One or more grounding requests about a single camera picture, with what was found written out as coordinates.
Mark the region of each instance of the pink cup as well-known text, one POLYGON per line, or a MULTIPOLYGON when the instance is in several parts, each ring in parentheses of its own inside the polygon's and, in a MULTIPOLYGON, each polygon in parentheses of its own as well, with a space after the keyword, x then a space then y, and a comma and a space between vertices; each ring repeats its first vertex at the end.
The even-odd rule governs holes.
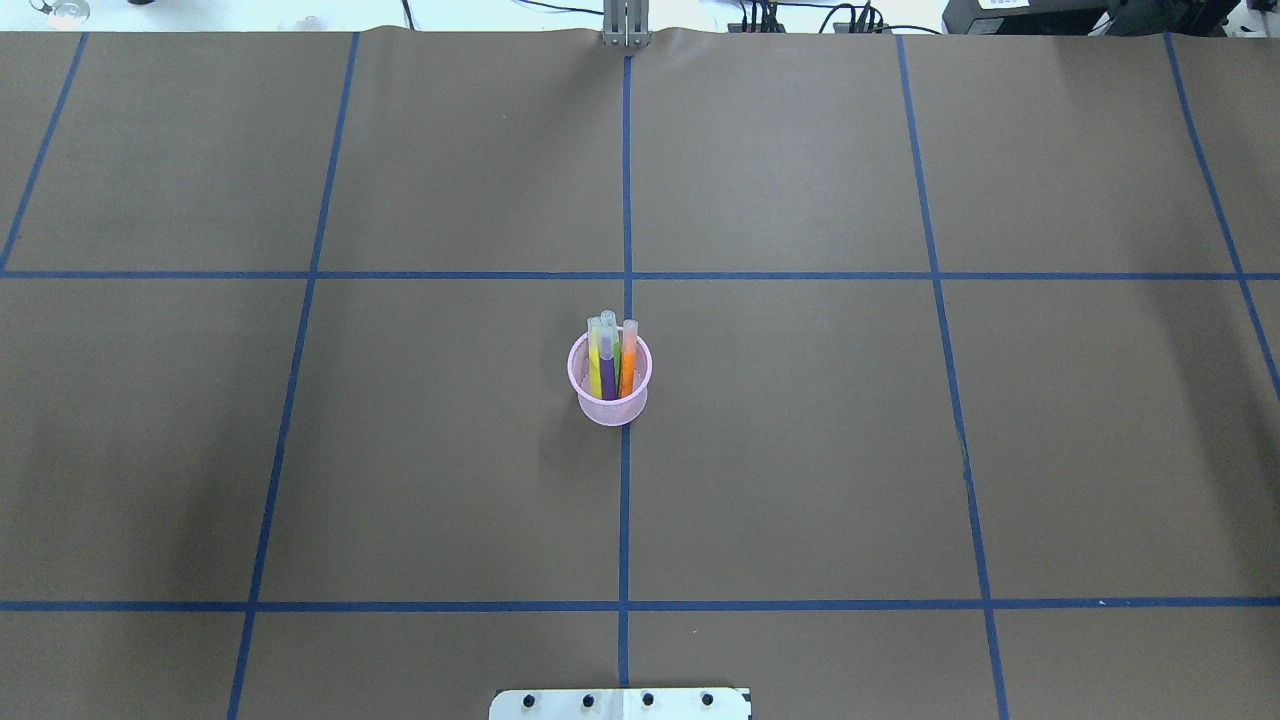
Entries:
POLYGON ((596 400, 591 397, 590 380, 586 369, 586 333, 577 338, 568 351, 568 382, 577 392, 577 404, 591 421, 616 428, 636 419, 649 400, 649 378, 653 375, 653 359, 644 338, 636 336, 635 389, 622 400, 596 400))

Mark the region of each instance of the white bracket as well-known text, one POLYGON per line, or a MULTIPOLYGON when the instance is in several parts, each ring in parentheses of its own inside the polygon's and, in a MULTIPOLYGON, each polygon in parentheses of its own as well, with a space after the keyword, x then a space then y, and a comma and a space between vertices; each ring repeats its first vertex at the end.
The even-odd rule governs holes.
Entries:
POLYGON ((649 33, 649 0, 604 0, 604 44, 613 47, 644 47, 649 33))
POLYGON ((751 691, 652 688, 503 691, 489 720, 751 720, 751 691))

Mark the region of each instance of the marker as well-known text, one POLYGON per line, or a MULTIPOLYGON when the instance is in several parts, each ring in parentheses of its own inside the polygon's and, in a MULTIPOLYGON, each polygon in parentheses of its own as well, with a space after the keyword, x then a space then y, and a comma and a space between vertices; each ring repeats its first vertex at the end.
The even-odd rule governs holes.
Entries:
POLYGON ((590 377, 591 397, 604 400, 600 386, 600 319, 586 319, 586 372, 590 377))
POLYGON ((613 338, 605 331, 600 333, 600 386, 604 391, 604 396, 600 400, 618 398, 618 383, 613 379, 617 377, 614 375, 614 365, 613 338))
MULTIPOLYGON (((600 325, 604 332, 613 332, 613 359, 618 360, 622 357, 622 338, 618 337, 618 316, 613 314, 613 310, 605 310, 600 313, 600 325)), ((613 380, 618 382, 622 379, 622 365, 618 364, 617 373, 613 375, 613 380)))
POLYGON ((640 323, 622 323, 622 382, 618 383, 618 397, 631 397, 636 382, 636 333, 640 323))

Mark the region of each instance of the gray clamp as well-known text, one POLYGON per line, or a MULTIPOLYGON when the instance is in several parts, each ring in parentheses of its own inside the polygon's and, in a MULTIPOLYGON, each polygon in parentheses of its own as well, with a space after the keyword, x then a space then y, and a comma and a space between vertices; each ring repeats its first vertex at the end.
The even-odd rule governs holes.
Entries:
POLYGON ((604 44, 644 47, 649 45, 649 0, 604 0, 604 44))

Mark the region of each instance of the blue grid line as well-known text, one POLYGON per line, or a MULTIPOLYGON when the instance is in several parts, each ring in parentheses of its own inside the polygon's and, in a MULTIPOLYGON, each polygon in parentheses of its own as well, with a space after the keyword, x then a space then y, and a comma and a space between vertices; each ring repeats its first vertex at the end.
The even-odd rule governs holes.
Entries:
MULTIPOLYGON (((612 600, 532 601, 260 601, 259 614, 617 612, 612 600)), ((986 610, 1126 610, 1280 607, 1280 596, 1039 597, 934 600, 632 600, 628 612, 913 612, 986 610)), ((0 612, 244 612, 247 602, 5 600, 0 612)))
POLYGON ((1174 87, 1178 88, 1178 102, 1183 109, 1183 119, 1187 122, 1187 135, 1190 136, 1192 149, 1196 151, 1196 161, 1199 163, 1201 174, 1204 177, 1204 187, 1208 188, 1208 197, 1213 202, 1213 214, 1217 215, 1217 227, 1222 231, 1222 241, 1226 242, 1226 251, 1231 256, 1231 266, 1235 268, 1235 277, 1240 284, 1240 295, 1244 297, 1244 306, 1249 310, 1249 320, 1253 323, 1253 334, 1258 338, 1262 348, 1262 359, 1267 364, 1267 373, 1271 374, 1271 388, 1280 398, 1280 373, 1276 372, 1275 357, 1271 356, 1271 346, 1267 343, 1267 333, 1262 329, 1262 319, 1258 309, 1253 305, 1253 293, 1249 291, 1249 281, 1244 275, 1244 264, 1240 263, 1240 254, 1235 247, 1235 238, 1231 236, 1231 225, 1226 222, 1226 211, 1222 210, 1222 200, 1217 195, 1217 183, 1213 182, 1213 173, 1208 169, 1208 159, 1204 156, 1204 147, 1199 141, 1199 132, 1196 131, 1196 118, 1192 117, 1192 106, 1187 100, 1187 87, 1183 85, 1183 73, 1178 67, 1178 53, 1174 51, 1174 36, 1165 33, 1165 53, 1169 54, 1169 69, 1174 73, 1174 87))
MULTIPOLYGON (((87 279, 87 281, 305 281, 308 270, 4 270, 0 279, 87 279)), ((474 270, 320 270, 317 281, 916 281, 932 282, 933 273, 916 270, 887 272, 474 272, 474 270)), ((964 272, 943 270, 948 282, 1249 282, 1280 281, 1280 273, 1061 273, 1061 272, 964 272)))
POLYGON ((915 165, 915 190, 920 199, 920 220, 924 225, 924 245, 929 252, 929 273, 933 275, 933 302, 938 313, 938 332, 942 336, 942 357, 947 368, 947 384, 951 391, 951 414, 955 419, 956 436, 960 439, 960 455, 964 464, 965 493, 969 501, 969 530, 973 536, 973 555, 978 566, 978 587, 984 603, 983 619, 987 625, 987 651, 991 655, 991 676, 996 689, 996 708, 1001 720, 1009 720, 1009 701, 1005 694, 1005 671, 1000 660, 1000 638, 996 633, 996 614, 991 607, 991 580, 987 577, 987 553, 982 542, 982 520, 978 516, 978 492, 973 482, 973 462, 969 457, 969 437, 964 427, 964 407, 960 404, 960 384, 956 380, 955 354, 951 350, 951 329, 947 325, 946 301, 942 296, 942 277, 938 268, 938 251, 933 238, 933 220, 929 214, 929 195, 924 184, 924 163, 920 159, 920 137, 915 124, 915 106, 911 102, 911 79, 906 67, 906 47, 902 36, 895 37, 897 45, 897 70, 902 77, 902 102, 906 109, 906 129, 911 140, 911 161, 915 165))
POLYGON ((31 164, 31 173, 27 176, 27 186, 22 190, 22 197, 18 200, 18 208, 13 213, 13 222, 9 223, 9 237, 5 238, 4 250, 0 250, 0 272, 4 270, 5 265, 9 264, 9 255, 13 254, 13 246, 18 242, 18 232, 22 229, 22 218, 27 214, 27 204, 31 202, 31 193, 36 190, 36 179, 40 177, 40 168, 45 164, 45 155, 49 154, 49 143, 54 140, 54 131, 58 128, 58 120, 63 117, 63 108, 67 106, 67 96, 70 95, 72 82, 76 81, 76 70, 79 69, 79 60, 84 55, 84 46, 88 45, 88 33, 82 33, 79 42, 76 44, 76 54, 72 56, 72 64, 67 68, 67 77, 63 79, 63 90, 58 94, 58 102, 54 105, 54 111, 49 117, 49 124, 45 127, 45 137, 40 141, 40 150, 36 151, 36 160, 31 164))
POLYGON ((284 407, 280 411, 280 430, 275 439, 275 456, 271 461, 271 478, 266 488, 266 502, 262 507, 262 525, 259 530, 257 552, 253 557, 253 578, 250 582, 248 606, 244 609, 244 626, 241 630, 241 646, 236 657, 236 675, 232 680, 230 700, 227 703, 227 720, 236 720, 239 714, 241 691, 244 688, 244 673, 248 667, 248 650, 253 641, 253 621, 257 614, 257 598, 262 591, 262 570, 266 565, 266 547, 271 538, 271 519, 275 514, 275 498, 280 487, 280 470, 284 468, 284 443, 289 434, 289 420, 293 415, 293 398, 298 388, 298 369, 302 365, 302 350, 307 341, 307 325, 311 319, 311 302, 315 297, 316 275, 320 270, 320 252, 324 250, 324 233, 329 222, 329 200, 333 196, 333 181, 338 172, 338 154, 342 151, 342 132, 347 122, 347 102, 351 100, 351 81, 356 72, 356 53, 360 49, 360 33, 351 33, 351 49, 347 53, 347 73, 342 83, 342 99, 338 102, 338 119, 334 122, 333 146, 329 150, 329 167, 325 172, 324 195, 320 200, 320 213, 316 218, 316 236, 311 247, 311 269, 307 288, 302 295, 302 311, 298 315, 298 334, 293 342, 293 359, 289 363, 289 382, 284 391, 284 407))
MULTIPOLYGON (((622 316, 631 318, 631 61, 622 59, 622 316)), ((631 684, 631 425, 622 427, 618 479, 618 687, 631 684)))

